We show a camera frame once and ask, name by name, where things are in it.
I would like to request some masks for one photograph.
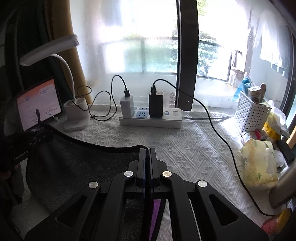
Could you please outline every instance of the window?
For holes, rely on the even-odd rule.
[[[113,75],[120,74],[135,105],[147,105],[152,83],[164,78],[176,86],[178,65],[177,7],[175,0],[71,0],[78,54],[93,97],[110,90]],[[164,101],[175,105],[175,90],[166,83]],[[121,82],[114,84],[115,100],[123,96]],[[96,99],[109,102],[108,95]]]
[[[266,84],[267,100],[284,103],[291,33],[268,0],[70,0],[70,6],[93,96],[110,90],[112,76],[120,74],[135,105],[147,106],[153,81],[163,78],[211,111],[234,114],[231,99],[247,73],[254,85]],[[201,110],[166,83],[157,88],[166,107]],[[113,94],[121,98],[121,83]],[[108,98],[96,100],[108,104]]]
[[[291,33],[269,1],[197,0],[199,53],[194,96],[210,110],[233,115],[231,101],[246,73],[266,84],[266,100],[283,101],[290,71]],[[197,103],[193,109],[202,110]]]

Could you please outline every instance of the desk lamp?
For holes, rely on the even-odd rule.
[[[70,70],[69,65],[61,56],[56,54],[64,50],[74,48],[78,45],[79,43],[77,40],[77,35],[75,34],[68,35],[68,36],[50,41],[30,51],[29,53],[21,57],[19,61],[20,65],[22,66],[30,66],[44,58],[53,56],[58,58],[65,64],[70,74],[71,84],[72,84],[71,86],[72,94],[73,94],[73,99],[68,100],[67,102],[64,103],[64,109],[67,115],[67,120],[64,123],[64,129],[66,131],[82,130],[89,125],[89,121],[90,121],[89,112],[83,111],[88,109],[88,105],[86,103],[85,98],[78,98],[78,99],[75,98],[74,80],[73,80],[72,72]]]

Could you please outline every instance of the plastic basket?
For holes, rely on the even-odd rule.
[[[234,120],[241,133],[261,130],[268,118],[271,107],[255,103],[243,93],[240,92],[237,110],[234,114]]]

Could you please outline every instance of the power strip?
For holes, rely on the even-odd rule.
[[[175,128],[182,127],[182,112],[181,109],[164,108],[162,118],[150,118],[148,107],[135,107],[135,113],[131,119],[119,117],[119,122],[124,126],[150,126],[160,128]]]

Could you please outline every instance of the black cable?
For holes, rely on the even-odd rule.
[[[108,121],[108,120],[110,120],[110,119],[116,114],[116,112],[117,112],[117,106],[116,106],[116,103],[115,103],[115,100],[114,100],[114,97],[113,97],[113,92],[112,92],[113,80],[114,80],[114,78],[115,78],[116,76],[118,76],[119,78],[121,78],[121,80],[122,80],[122,82],[123,82],[123,84],[124,84],[124,87],[125,87],[125,94],[126,94],[126,92],[128,92],[128,90],[127,90],[127,88],[126,88],[126,84],[125,84],[123,78],[122,78],[120,75],[116,74],[116,75],[114,75],[114,76],[112,77],[112,80],[111,80],[111,95],[110,95],[110,93],[109,93],[108,91],[105,91],[105,90],[100,91],[100,92],[95,96],[95,98],[94,98],[92,104],[90,105],[90,107],[88,107],[88,109],[86,109],[86,110],[82,109],[80,106],[78,106],[76,103],[74,103],[73,100],[72,100],[72,103],[73,103],[74,105],[76,105],[79,109],[83,110],[83,111],[89,111],[89,114],[90,114],[91,118],[95,119],[96,121]],[[87,85],[79,86],[79,87],[77,88],[77,90],[76,90],[77,95],[78,95],[79,97],[81,97],[81,96],[78,94],[78,89],[79,89],[80,87],[87,87],[87,88],[89,88],[89,89],[91,90],[89,93],[84,94],[84,95],[81,95],[81,96],[88,95],[88,94],[90,94],[90,93],[92,92],[92,89],[91,89],[89,86],[87,86]],[[108,114],[107,114],[107,115],[92,115],[91,112],[90,112],[90,108],[93,106],[96,97],[97,97],[100,93],[102,93],[102,92],[107,92],[107,93],[109,94],[109,96],[110,96],[110,108],[109,108]],[[112,115],[111,117],[109,117],[108,119],[106,119],[106,120],[99,120],[99,119],[96,119],[96,117],[106,117],[106,116],[108,116],[108,115],[110,114],[110,110],[111,110],[111,107],[112,107],[111,97],[112,97],[113,103],[114,103],[114,105],[115,105],[115,112],[113,113],[113,115]]]
[[[79,88],[81,88],[81,87],[87,87],[87,88],[89,88],[89,89],[90,89],[90,92],[87,93],[87,94],[84,94],[84,95],[79,95],[78,90],[79,90]],[[89,95],[89,94],[92,92],[92,89],[91,89],[89,86],[87,86],[87,85],[81,85],[81,86],[79,86],[79,87],[77,88],[76,92],[77,92],[77,96],[78,96],[79,98],[81,98],[82,96]],[[110,108],[109,108],[109,111],[108,111],[108,113],[107,113],[106,115],[92,115],[92,114],[90,113],[90,108],[93,106],[94,101],[96,100],[96,97],[97,97],[100,93],[102,93],[102,92],[107,92],[107,93],[109,94],[109,97],[110,97]],[[81,110],[83,110],[83,111],[89,111],[89,114],[90,114],[91,118],[94,118],[94,117],[106,117],[106,116],[108,116],[109,113],[110,113],[110,110],[111,110],[111,104],[112,104],[112,102],[111,102],[111,95],[110,95],[110,93],[109,93],[108,91],[103,90],[103,91],[100,91],[100,92],[95,96],[95,98],[94,98],[92,104],[90,105],[90,107],[89,107],[87,110],[82,109],[82,108],[79,107],[78,105],[76,105],[76,106],[77,106],[78,108],[80,108]]]
[[[206,113],[207,113],[207,116],[208,116],[208,118],[209,118],[210,124],[211,124],[211,126],[212,126],[214,132],[215,132],[215,133],[220,137],[220,139],[221,139],[221,140],[222,140],[222,141],[228,146],[228,148],[229,148],[229,150],[230,150],[230,153],[231,153],[231,156],[232,156],[232,159],[233,159],[233,163],[234,163],[235,170],[236,170],[237,175],[238,175],[238,177],[239,177],[239,180],[240,180],[242,186],[244,187],[244,189],[246,190],[246,192],[248,193],[248,195],[250,196],[251,200],[252,200],[253,203],[255,204],[256,208],[258,209],[258,211],[259,211],[261,214],[263,214],[263,215],[265,215],[265,216],[273,217],[274,215],[266,214],[266,213],[264,213],[264,212],[261,211],[261,209],[259,208],[258,204],[256,203],[256,201],[255,201],[254,198],[252,197],[251,193],[249,192],[248,188],[247,188],[247,187],[245,186],[245,184],[243,183],[243,181],[242,181],[242,179],[241,179],[241,177],[240,177],[239,171],[238,171],[238,169],[237,169],[237,165],[236,165],[236,163],[235,163],[235,159],[234,159],[234,155],[233,155],[232,149],[231,149],[230,145],[227,143],[227,141],[226,141],[226,140],[225,140],[225,139],[224,139],[224,138],[223,138],[223,137],[222,137],[222,136],[216,131],[216,129],[215,129],[215,127],[213,126],[213,123],[212,123],[212,121],[211,121],[211,116],[210,116],[210,114],[209,114],[207,108],[205,107],[205,105],[204,105],[202,102],[200,102],[198,99],[196,99],[196,98],[194,98],[193,96],[191,96],[191,95],[185,93],[185,92],[182,91],[182,90],[179,90],[179,89],[178,89],[177,87],[175,87],[173,84],[171,84],[170,82],[168,82],[167,80],[164,80],[164,79],[157,79],[157,80],[155,80],[155,81],[153,82],[153,85],[152,85],[153,88],[155,87],[155,83],[156,83],[157,81],[159,81],[159,80],[168,83],[170,86],[172,86],[173,88],[175,88],[177,91],[180,91],[180,92],[183,93],[184,95],[187,95],[188,97],[194,99],[195,101],[197,101],[198,103],[201,104],[201,106],[205,109],[205,111],[206,111]]]

